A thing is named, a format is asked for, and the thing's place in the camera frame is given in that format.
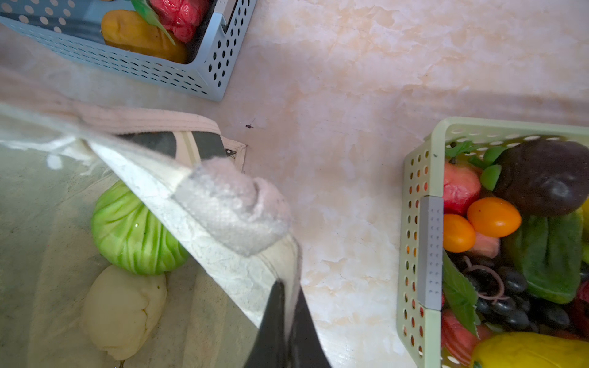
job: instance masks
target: orange cherry tomato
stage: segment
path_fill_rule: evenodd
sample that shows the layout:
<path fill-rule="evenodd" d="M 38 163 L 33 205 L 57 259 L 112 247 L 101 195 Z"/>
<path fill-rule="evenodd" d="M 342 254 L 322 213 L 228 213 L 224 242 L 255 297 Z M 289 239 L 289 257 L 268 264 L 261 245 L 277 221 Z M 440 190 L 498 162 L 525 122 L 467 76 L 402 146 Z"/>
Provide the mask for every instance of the orange cherry tomato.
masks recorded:
<path fill-rule="evenodd" d="M 444 249 L 453 253 L 466 252 L 477 241 L 477 232 L 460 215 L 444 215 Z"/>
<path fill-rule="evenodd" d="M 479 233 L 503 238 L 515 232 L 521 225 L 521 215 L 514 205 L 501 198 L 480 199 L 466 212 L 468 221 Z"/>

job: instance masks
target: gray basket handle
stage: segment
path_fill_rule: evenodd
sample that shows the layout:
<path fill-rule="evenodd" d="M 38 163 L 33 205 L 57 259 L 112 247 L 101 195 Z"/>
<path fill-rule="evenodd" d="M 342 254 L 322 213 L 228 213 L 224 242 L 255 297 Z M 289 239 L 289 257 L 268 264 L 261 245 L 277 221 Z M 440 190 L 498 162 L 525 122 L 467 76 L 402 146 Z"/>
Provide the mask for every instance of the gray basket handle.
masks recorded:
<path fill-rule="evenodd" d="M 220 13 L 224 20 L 224 24 L 228 24 L 231 20 L 231 14 L 233 13 L 233 9 L 235 9 L 235 4 L 237 4 L 238 0 L 217 0 L 217 5 L 215 5 L 215 13 Z"/>
<path fill-rule="evenodd" d="M 417 300 L 428 309 L 442 310 L 444 199 L 425 196 L 419 202 Z"/>

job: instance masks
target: bunch of grapes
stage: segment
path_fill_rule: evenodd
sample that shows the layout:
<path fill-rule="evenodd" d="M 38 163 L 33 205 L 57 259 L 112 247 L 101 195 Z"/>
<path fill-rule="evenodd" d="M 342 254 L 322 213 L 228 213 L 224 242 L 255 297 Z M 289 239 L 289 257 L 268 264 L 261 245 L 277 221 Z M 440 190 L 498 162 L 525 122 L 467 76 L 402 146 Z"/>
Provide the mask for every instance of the bunch of grapes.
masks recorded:
<path fill-rule="evenodd" d="M 455 264 L 479 294 L 477 312 L 486 322 L 508 331 L 536 333 L 540 326 L 554 330 L 571 327 L 562 306 L 527 293 L 525 277 L 500 260 L 462 255 Z"/>

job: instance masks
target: green cabbage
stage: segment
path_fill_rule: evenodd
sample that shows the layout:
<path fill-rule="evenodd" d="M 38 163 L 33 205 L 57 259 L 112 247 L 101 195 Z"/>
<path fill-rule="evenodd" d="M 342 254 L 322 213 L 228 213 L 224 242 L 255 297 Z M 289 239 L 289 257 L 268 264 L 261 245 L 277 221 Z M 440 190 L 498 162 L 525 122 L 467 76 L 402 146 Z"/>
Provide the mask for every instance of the green cabbage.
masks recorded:
<path fill-rule="evenodd" d="M 139 275 L 158 275 L 182 266 L 189 253 L 122 182 L 96 202 L 94 244 L 108 261 Z"/>

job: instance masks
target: plastic basket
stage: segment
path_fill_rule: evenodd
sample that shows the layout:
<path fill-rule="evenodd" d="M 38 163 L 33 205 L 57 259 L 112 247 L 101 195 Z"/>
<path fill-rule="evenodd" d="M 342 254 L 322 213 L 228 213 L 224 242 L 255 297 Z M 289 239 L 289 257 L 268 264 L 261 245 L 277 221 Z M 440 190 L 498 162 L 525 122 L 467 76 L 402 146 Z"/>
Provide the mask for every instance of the plastic basket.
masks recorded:
<path fill-rule="evenodd" d="M 589 128 L 530 122 L 447 118 L 405 157 L 397 332 L 419 368 L 462 367 L 441 353 L 444 149 L 450 141 L 513 147 L 540 136 L 589 146 Z"/>
<path fill-rule="evenodd" d="M 255 6 L 256 0 L 214 1 L 187 45 L 195 49 L 189 64 L 104 44 L 102 17 L 111 10 L 133 10 L 126 0 L 0 0 L 0 22 L 67 59 L 220 101 Z"/>

